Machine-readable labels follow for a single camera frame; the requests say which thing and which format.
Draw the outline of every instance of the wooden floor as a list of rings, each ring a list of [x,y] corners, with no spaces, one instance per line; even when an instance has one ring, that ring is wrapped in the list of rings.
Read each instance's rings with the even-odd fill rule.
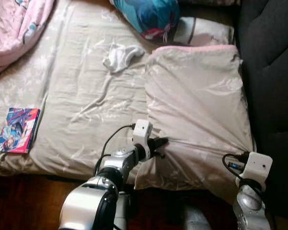
[[[44,176],[0,177],[0,230],[56,230],[64,199],[79,184]],[[182,230],[183,202],[201,209],[213,230],[237,229],[232,207],[208,192],[147,189],[131,193],[129,230]]]

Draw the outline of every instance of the blue pillow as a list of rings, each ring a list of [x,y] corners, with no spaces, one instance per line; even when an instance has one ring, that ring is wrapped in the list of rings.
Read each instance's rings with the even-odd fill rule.
[[[146,39],[163,37],[179,21],[177,0],[110,0],[130,24]]]

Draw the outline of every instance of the pink blanket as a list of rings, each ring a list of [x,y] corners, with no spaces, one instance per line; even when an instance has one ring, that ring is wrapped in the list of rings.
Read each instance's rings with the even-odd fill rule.
[[[0,0],[0,72],[40,37],[54,0]]]

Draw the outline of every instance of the white pillow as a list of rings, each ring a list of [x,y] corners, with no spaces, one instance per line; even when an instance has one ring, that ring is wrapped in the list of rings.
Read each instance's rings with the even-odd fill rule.
[[[233,44],[234,28],[202,18],[181,17],[174,42],[190,46]]]

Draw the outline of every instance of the cable connector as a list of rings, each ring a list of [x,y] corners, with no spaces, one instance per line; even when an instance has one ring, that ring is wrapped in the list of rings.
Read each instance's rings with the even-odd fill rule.
[[[129,127],[130,127],[132,130],[134,130],[134,128],[135,128],[135,123],[132,123]]]
[[[233,163],[233,162],[228,162],[228,167],[233,168],[233,169],[236,169],[236,170],[239,170],[239,171],[241,171],[241,172],[244,170],[244,166],[235,164],[235,163]]]
[[[240,162],[246,164],[249,159],[250,152],[244,152],[242,154],[235,154],[235,158]]]

